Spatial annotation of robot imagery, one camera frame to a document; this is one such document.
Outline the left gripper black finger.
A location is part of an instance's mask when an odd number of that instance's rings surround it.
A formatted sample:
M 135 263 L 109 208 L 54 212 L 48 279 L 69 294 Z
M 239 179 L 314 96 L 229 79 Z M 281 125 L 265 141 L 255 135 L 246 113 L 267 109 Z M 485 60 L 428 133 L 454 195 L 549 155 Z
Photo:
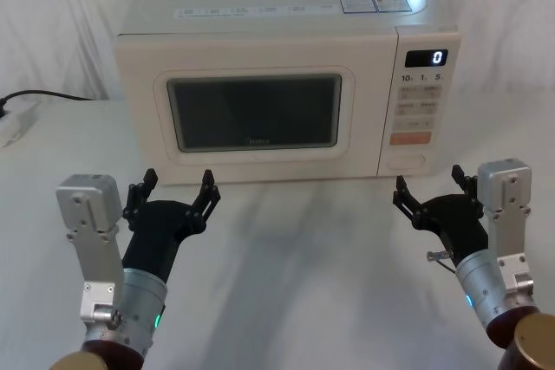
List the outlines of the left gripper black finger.
M 130 230 L 135 229 L 135 217 L 139 208 L 145 204 L 157 185 L 158 176 L 153 168 L 148 168 L 143 180 L 138 184 L 131 184 L 128 187 L 127 202 L 122 212 L 122 217 L 127 221 Z
M 221 199 L 212 170 L 206 169 L 202 178 L 199 194 L 186 212 L 189 232 L 204 232 L 208 218 Z

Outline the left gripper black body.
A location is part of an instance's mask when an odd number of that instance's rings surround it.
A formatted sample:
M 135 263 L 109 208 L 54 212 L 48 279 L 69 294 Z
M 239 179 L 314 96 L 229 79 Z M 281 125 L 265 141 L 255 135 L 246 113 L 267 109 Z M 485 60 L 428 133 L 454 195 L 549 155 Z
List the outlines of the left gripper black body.
M 128 223 L 133 235 L 123 267 L 147 272 L 163 283 L 183 241 L 205 231 L 205 219 L 191 205 L 169 200 L 146 202 Z

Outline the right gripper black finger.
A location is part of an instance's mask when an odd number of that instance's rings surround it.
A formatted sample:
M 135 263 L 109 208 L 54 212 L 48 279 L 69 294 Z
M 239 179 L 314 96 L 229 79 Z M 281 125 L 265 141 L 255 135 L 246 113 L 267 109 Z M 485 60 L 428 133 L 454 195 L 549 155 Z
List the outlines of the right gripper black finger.
M 471 205 L 474 215 L 483 215 L 483 205 L 477 198 L 478 177 L 467 176 L 460 165 L 453 165 L 451 176 L 463 191 L 467 202 Z
M 426 216 L 422 204 L 410 193 L 405 178 L 396 177 L 393 204 L 408 218 L 414 228 L 426 225 Z

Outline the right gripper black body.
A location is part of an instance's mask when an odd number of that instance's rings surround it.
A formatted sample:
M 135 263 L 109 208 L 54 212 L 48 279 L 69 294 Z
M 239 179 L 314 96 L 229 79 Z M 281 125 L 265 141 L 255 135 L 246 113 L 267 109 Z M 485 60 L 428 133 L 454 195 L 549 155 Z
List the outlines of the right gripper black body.
M 488 247 L 481 217 L 470 198 L 464 194 L 448 194 L 420 204 L 413 213 L 413 226 L 433 232 L 452 254 L 452 262 L 457 267 L 466 257 Z

